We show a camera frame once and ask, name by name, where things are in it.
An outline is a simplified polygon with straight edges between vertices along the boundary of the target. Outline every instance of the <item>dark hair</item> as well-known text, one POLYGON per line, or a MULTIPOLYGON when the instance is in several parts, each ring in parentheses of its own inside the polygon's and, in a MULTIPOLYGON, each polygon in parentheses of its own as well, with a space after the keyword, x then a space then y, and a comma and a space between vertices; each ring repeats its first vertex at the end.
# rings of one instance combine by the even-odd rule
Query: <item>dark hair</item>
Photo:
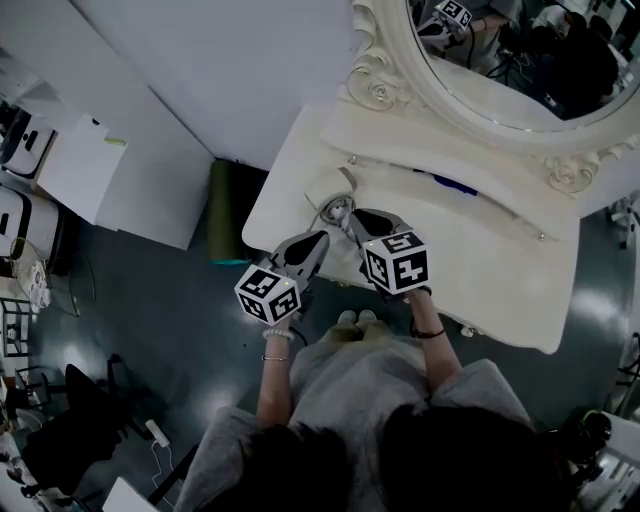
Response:
POLYGON ((600 34, 607 41, 613 36, 613 30, 611 30, 607 21, 601 16, 592 16, 591 21, 589 21, 589 28, 600 34))
POLYGON ((571 11, 569 15, 571 16, 570 30, 572 30, 573 28, 577 28, 579 30, 587 28, 587 20, 584 19, 584 16, 582 14, 580 14, 579 12, 571 11))
POLYGON ((398 407, 384 425, 380 481, 390 512, 569 510, 566 462, 529 426, 471 407, 398 407))
POLYGON ((346 509, 352 468, 346 446, 334 431, 304 424, 270 427, 251 436, 241 451, 240 481, 196 512, 346 509))

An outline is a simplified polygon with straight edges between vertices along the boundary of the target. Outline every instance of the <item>ornate mirror frame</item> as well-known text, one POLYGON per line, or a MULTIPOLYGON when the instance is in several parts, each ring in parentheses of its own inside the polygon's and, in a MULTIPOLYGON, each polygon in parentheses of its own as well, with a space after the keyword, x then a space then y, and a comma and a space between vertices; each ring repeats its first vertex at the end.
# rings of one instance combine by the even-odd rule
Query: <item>ornate mirror frame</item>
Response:
POLYGON ((602 160, 640 146, 640 89, 610 115, 564 131, 499 124, 453 96, 425 61, 406 0, 351 0, 362 46, 348 79, 351 97, 372 110, 419 117, 431 110, 465 133, 503 151, 533 156, 564 192, 584 190, 602 160))

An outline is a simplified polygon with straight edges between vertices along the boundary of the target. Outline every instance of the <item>pearl bracelet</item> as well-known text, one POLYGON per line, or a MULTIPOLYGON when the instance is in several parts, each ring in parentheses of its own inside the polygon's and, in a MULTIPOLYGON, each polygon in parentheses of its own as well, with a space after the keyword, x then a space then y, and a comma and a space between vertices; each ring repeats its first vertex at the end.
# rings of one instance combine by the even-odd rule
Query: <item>pearl bracelet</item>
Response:
POLYGON ((266 340, 269 336, 280 336, 281 338, 287 338, 289 341, 293 341, 295 336, 289 331, 284 329, 267 329, 262 333, 262 337, 266 340))

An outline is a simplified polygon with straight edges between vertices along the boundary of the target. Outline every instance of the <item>white box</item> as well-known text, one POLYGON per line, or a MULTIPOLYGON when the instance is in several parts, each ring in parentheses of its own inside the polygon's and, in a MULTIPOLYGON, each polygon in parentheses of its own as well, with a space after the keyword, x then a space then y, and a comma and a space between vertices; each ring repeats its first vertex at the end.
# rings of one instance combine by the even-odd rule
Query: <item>white box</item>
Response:
POLYGON ((234 288, 244 312, 270 326, 300 309, 294 279, 251 265, 234 288))
POLYGON ((364 244, 369 279, 397 295, 429 280, 427 247, 413 231, 371 240, 364 244))

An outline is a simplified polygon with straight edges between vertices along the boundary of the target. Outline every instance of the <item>mirror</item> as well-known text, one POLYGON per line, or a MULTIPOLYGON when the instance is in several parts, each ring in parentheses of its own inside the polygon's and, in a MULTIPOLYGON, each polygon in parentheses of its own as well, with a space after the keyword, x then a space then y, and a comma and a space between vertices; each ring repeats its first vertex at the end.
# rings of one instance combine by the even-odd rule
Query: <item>mirror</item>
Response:
POLYGON ((427 65, 457 101, 512 128, 563 131, 635 93, 640 0, 560 1, 407 0, 407 9, 427 65))

